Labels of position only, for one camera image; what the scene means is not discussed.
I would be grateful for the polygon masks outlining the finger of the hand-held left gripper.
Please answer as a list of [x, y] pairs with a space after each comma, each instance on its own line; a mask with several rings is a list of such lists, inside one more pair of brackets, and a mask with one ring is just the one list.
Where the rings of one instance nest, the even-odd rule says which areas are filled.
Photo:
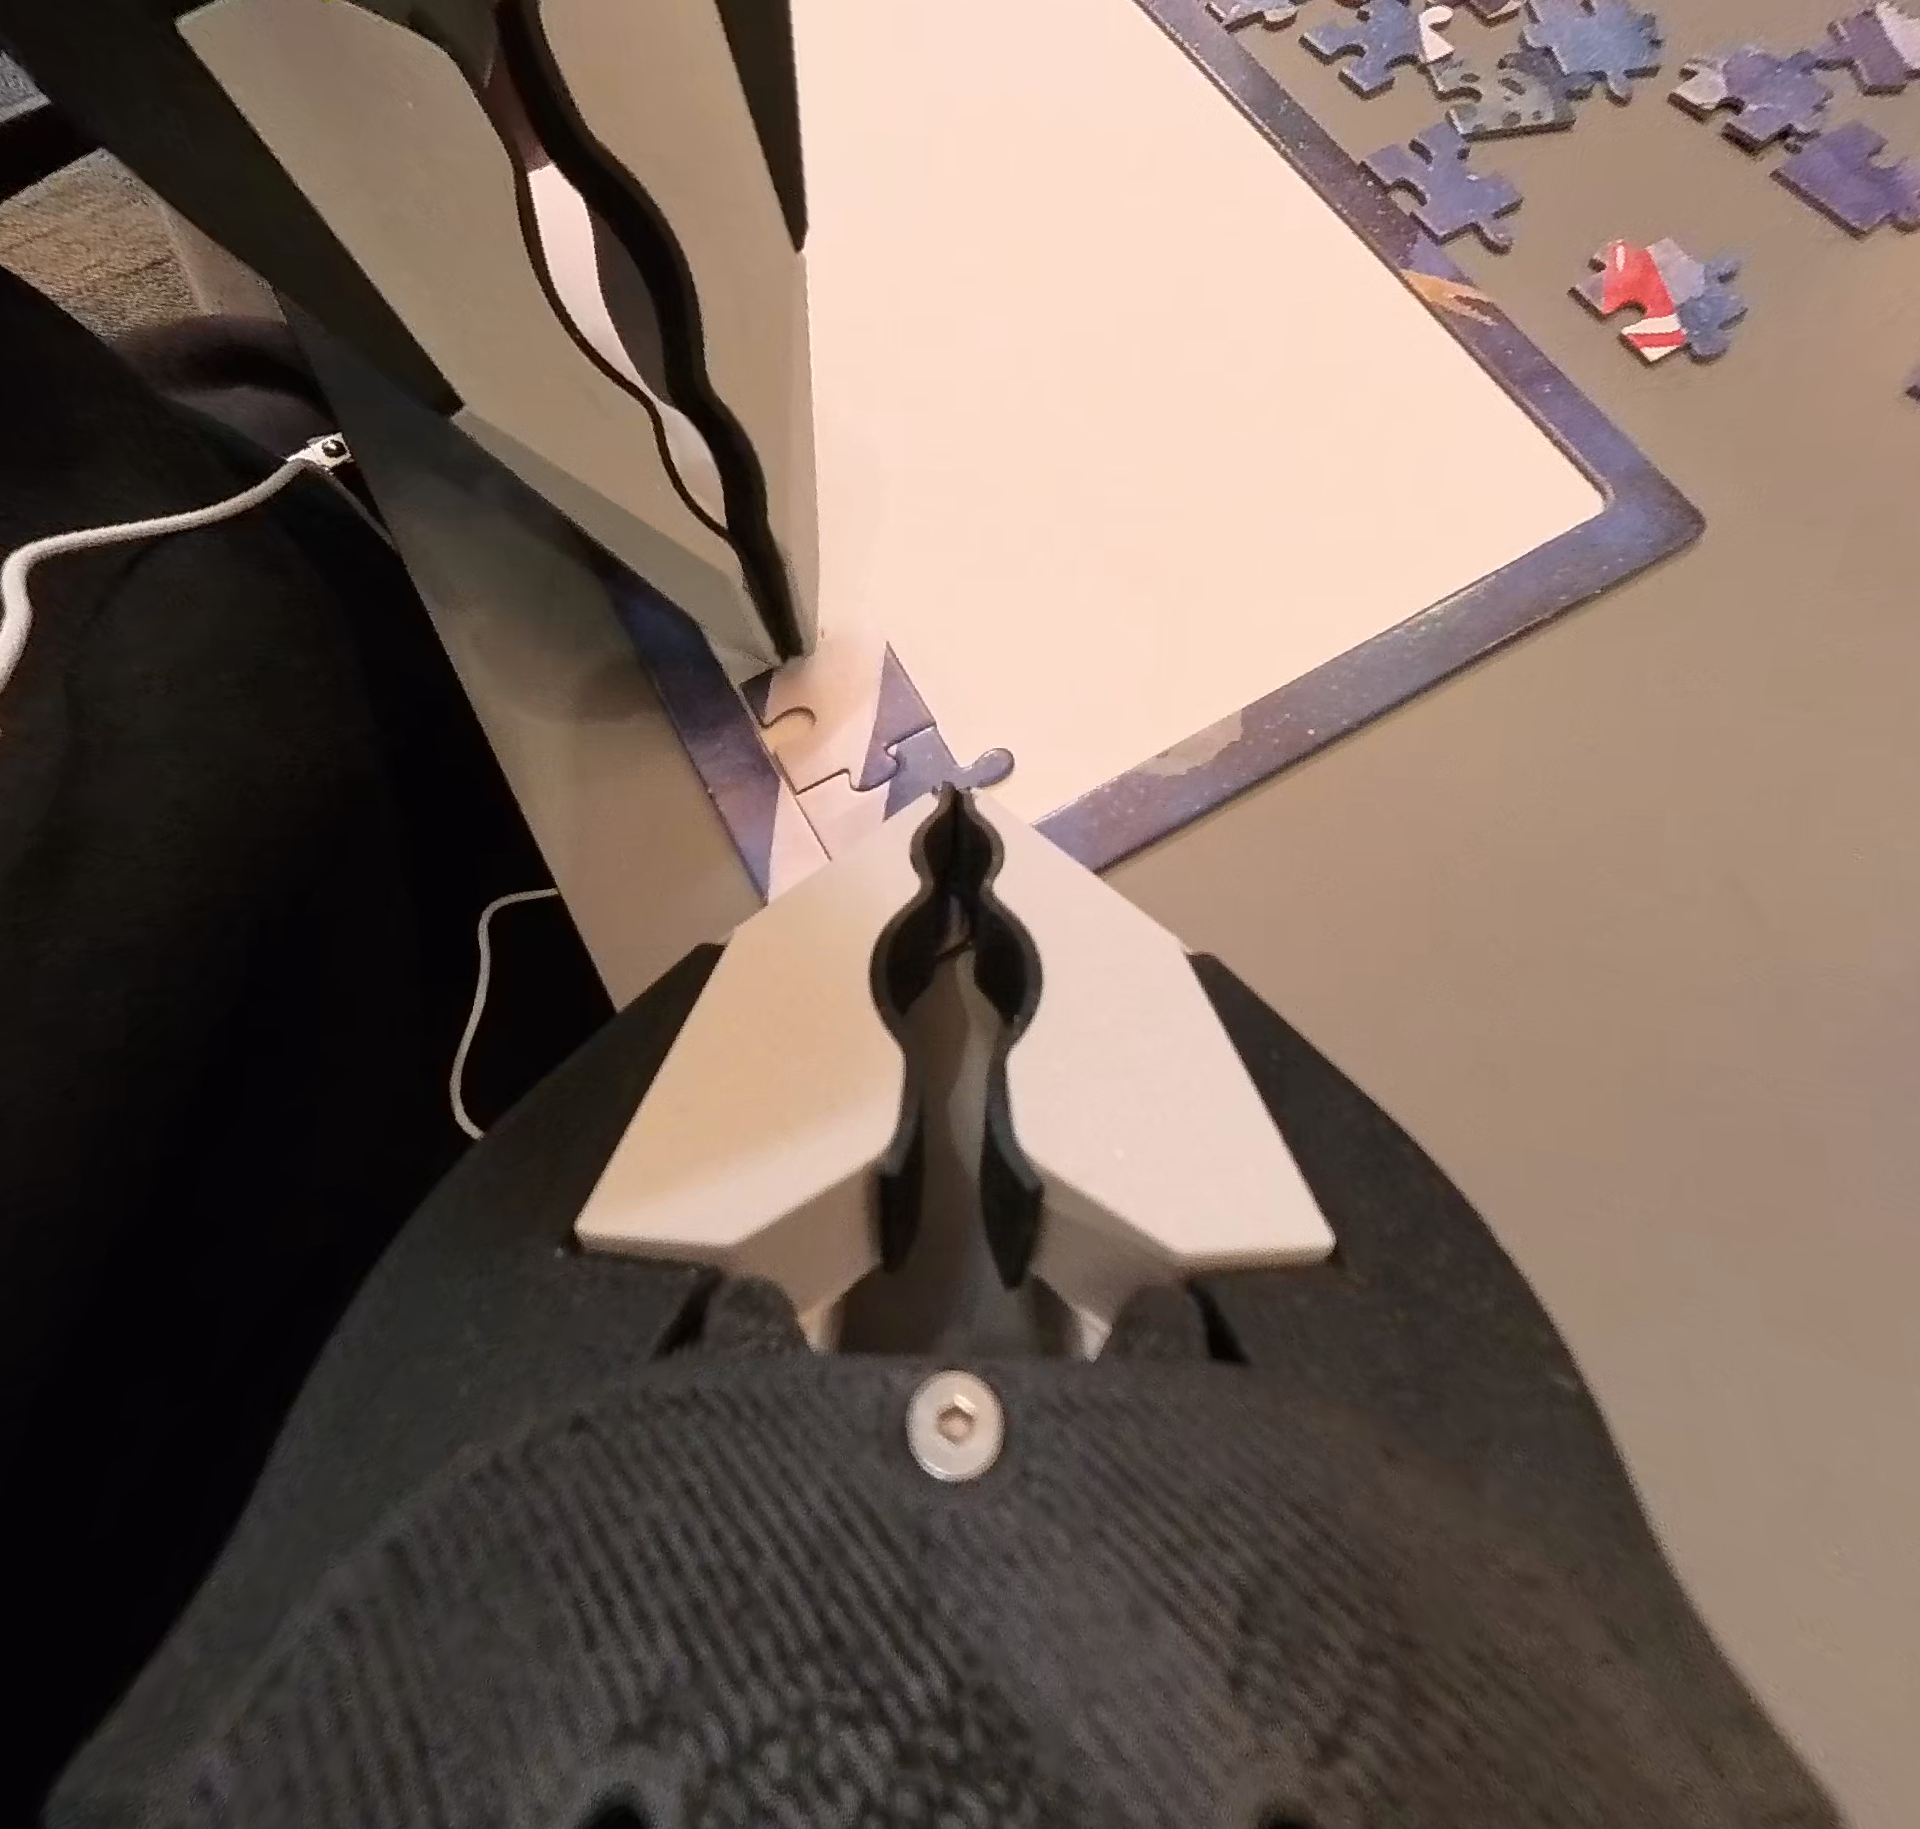
[[212, 0], [179, 31], [445, 376], [453, 423], [715, 643], [767, 656], [649, 401], [552, 304], [510, 150], [455, 60], [348, 0]]
[[649, 304], [651, 385], [708, 446], [767, 661], [818, 639], [805, 185], [790, 0], [510, 0], [536, 139]]

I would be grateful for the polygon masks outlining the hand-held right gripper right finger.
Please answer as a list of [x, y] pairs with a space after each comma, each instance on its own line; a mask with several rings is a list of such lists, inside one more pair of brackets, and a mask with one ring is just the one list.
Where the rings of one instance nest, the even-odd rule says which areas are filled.
[[1149, 1287], [1331, 1259], [1181, 938], [983, 793], [957, 799], [957, 898], [995, 1020], [978, 1182], [1001, 1286], [1046, 1287], [1101, 1355]]

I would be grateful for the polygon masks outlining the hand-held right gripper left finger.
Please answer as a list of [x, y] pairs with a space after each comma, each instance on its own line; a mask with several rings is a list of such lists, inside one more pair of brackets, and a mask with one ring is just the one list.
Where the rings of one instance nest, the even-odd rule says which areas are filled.
[[911, 804], [733, 931], [572, 1224], [581, 1250], [770, 1282], [805, 1340], [839, 1340], [910, 1124], [876, 955], [938, 892], [916, 840], [953, 804]]

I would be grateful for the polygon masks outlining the white puzzle frame blue border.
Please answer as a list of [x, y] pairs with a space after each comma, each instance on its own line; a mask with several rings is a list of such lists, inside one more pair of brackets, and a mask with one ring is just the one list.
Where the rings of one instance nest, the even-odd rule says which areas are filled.
[[[1691, 548], [1702, 517], [1176, 0], [790, 0], [823, 639], [1110, 867]], [[700, 635], [623, 617], [758, 895], [793, 793]]]

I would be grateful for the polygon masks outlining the purple puzzle pieces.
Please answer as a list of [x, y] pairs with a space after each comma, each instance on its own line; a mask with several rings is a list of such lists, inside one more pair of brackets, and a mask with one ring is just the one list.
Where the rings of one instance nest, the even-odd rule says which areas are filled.
[[1280, 84], [1378, 106], [1397, 134], [1352, 153], [1435, 245], [1550, 229], [1566, 294], [1619, 236], [1744, 260], [1728, 355], [1666, 360], [1748, 364], [1764, 433], [1917, 404], [1917, 0], [1176, 6]]

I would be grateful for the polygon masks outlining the red striped puzzle piece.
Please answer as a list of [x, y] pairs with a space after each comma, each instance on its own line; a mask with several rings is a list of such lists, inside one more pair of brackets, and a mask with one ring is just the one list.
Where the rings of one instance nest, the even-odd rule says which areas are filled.
[[1694, 260], [1679, 241], [1608, 241], [1568, 294], [1601, 322], [1632, 314], [1619, 338], [1646, 364], [1668, 355], [1719, 360], [1745, 318], [1744, 260]]

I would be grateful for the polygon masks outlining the person's black clothing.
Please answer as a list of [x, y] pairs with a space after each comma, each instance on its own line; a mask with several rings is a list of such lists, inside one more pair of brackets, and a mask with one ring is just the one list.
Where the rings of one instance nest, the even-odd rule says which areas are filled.
[[611, 985], [399, 552], [325, 475], [28, 576], [5, 684], [5, 1826], [145, 1792], [510, 1361], [441, 1230]]

